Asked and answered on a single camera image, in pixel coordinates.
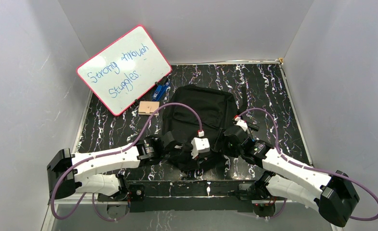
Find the black student backpack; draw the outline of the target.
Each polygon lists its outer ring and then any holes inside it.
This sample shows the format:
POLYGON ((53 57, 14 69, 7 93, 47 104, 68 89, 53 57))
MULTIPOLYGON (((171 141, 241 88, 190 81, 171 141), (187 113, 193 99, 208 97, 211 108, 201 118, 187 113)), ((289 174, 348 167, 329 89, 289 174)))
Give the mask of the black student backpack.
POLYGON ((233 94, 222 90, 202 88, 195 85, 178 87, 162 113, 162 134, 178 132, 183 142, 191 142, 202 129, 210 143, 210 151, 200 154, 195 162, 175 165, 180 171, 210 170, 225 163, 223 154, 217 153, 216 138, 221 128, 233 125, 236 115, 248 108, 247 88, 241 86, 241 103, 236 104, 233 94))

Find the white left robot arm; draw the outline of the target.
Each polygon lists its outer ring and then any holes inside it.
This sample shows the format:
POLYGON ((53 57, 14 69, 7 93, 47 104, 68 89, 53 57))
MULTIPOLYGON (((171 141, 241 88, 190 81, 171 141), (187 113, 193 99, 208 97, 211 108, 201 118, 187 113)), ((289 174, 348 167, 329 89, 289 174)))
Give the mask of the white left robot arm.
POLYGON ((50 198, 100 193, 123 200, 128 196, 127 184, 121 176, 109 175, 109 171, 156 165, 173 157, 182 157, 185 164, 196 162, 209 150, 210 144, 205 136, 188 141, 184 133, 177 130, 162 137, 152 135, 135 144, 92 153, 72 153, 68 148, 61 149, 47 165, 50 198))

